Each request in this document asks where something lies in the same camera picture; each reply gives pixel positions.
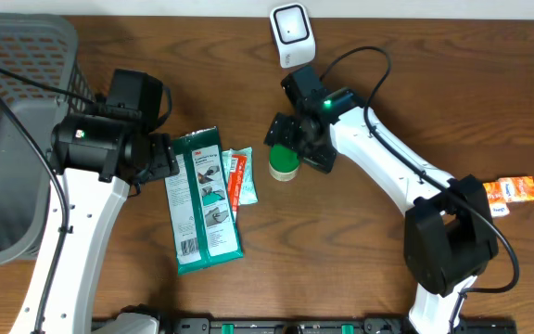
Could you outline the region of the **green lid cream jar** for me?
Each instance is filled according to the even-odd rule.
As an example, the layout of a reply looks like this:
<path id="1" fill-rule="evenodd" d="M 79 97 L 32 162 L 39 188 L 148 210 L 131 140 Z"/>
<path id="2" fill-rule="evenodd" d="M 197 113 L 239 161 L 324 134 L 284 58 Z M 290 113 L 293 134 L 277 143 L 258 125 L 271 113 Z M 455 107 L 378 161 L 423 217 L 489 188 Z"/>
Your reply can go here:
<path id="1" fill-rule="evenodd" d="M 300 161 L 298 155 L 282 145 L 271 147 L 269 154 L 269 172 L 277 181 L 288 182 L 299 172 Z"/>

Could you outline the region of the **teal and orange sachet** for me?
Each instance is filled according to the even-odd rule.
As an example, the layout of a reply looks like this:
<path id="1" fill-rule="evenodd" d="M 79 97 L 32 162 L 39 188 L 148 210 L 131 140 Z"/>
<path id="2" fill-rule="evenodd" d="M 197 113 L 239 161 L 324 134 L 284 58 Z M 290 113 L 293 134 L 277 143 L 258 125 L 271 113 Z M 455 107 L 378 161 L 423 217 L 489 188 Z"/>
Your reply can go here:
<path id="1" fill-rule="evenodd" d="M 222 166 L 228 197 L 236 216 L 240 205 L 255 204 L 259 201 L 253 180 L 252 148 L 223 151 Z"/>

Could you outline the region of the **green 3M gloves package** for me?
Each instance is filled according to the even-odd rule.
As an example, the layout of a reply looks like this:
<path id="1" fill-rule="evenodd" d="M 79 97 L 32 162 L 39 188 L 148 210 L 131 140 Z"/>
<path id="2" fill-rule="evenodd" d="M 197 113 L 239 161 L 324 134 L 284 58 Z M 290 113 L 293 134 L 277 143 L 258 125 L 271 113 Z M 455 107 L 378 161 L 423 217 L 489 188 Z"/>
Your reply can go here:
<path id="1" fill-rule="evenodd" d="M 229 200 L 216 127 L 173 141 L 179 173 L 164 179 L 177 273 L 244 257 Z"/>

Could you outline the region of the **grey plastic mesh basket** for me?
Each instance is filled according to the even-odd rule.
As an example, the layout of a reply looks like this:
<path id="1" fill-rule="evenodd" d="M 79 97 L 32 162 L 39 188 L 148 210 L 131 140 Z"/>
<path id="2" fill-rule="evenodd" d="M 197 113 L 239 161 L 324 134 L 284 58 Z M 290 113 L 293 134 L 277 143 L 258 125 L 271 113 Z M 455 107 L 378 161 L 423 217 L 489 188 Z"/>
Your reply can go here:
<path id="1" fill-rule="evenodd" d="M 77 60 L 78 35 L 60 16 L 0 13 L 0 97 L 43 153 L 53 127 L 93 93 Z M 0 110 L 0 265 L 36 257 L 49 177 Z"/>

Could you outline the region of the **orange tissue packet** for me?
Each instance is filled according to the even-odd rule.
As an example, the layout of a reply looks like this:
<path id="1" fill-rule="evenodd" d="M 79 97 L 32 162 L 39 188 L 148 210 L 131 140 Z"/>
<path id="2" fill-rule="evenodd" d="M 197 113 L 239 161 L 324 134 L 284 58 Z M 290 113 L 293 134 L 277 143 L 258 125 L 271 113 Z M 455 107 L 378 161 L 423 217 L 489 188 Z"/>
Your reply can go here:
<path id="1" fill-rule="evenodd" d="M 502 193 L 501 184 L 497 181 L 483 184 L 486 190 L 490 213 L 493 218 L 504 217 L 510 213 Z"/>

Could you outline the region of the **small orange box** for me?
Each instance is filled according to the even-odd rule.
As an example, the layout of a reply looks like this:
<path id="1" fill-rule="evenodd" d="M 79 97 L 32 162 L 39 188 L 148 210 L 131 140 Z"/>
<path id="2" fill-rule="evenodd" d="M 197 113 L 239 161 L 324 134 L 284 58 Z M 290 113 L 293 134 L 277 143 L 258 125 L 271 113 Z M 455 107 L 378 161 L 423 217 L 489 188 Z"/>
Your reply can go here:
<path id="1" fill-rule="evenodd" d="M 532 176 L 504 177 L 498 180 L 506 202 L 528 202 L 534 200 L 534 179 Z"/>

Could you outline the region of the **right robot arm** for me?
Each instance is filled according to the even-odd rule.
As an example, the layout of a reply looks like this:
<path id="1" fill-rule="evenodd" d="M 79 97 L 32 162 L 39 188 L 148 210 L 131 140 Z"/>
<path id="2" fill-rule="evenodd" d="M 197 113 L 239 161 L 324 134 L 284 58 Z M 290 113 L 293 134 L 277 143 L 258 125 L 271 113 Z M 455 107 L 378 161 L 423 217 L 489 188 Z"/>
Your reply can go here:
<path id="1" fill-rule="evenodd" d="M 498 253 L 482 183 L 429 164 L 349 88 L 284 91 L 295 113 L 275 116 L 265 144 L 322 173 L 339 155 L 365 171 L 404 217 L 403 257 L 417 282 L 410 325 L 418 333 L 453 332 L 466 294 L 477 291 L 475 281 Z"/>

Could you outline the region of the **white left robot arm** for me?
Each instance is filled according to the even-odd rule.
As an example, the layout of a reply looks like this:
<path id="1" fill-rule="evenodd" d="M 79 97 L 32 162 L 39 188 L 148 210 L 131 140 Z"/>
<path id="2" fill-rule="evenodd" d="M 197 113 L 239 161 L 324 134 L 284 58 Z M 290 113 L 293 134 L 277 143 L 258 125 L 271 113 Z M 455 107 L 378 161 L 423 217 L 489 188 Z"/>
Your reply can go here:
<path id="1" fill-rule="evenodd" d="M 52 131 L 41 247 L 14 333 L 88 333 L 111 230 L 134 185 L 177 174 L 166 118 L 73 113 Z"/>

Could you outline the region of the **white barcode scanner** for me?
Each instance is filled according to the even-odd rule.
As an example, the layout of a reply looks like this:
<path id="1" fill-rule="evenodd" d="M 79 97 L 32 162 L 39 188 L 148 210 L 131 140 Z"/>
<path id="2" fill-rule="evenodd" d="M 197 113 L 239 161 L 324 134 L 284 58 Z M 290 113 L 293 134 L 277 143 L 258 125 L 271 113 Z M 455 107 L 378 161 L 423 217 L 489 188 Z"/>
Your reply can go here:
<path id="1" fill-rule="evenodd" d="M 281 68 L 290 69 L 314 60 L 316 42 L 304 5 L 296 2 L 275 7 L 269 19 Z"/>

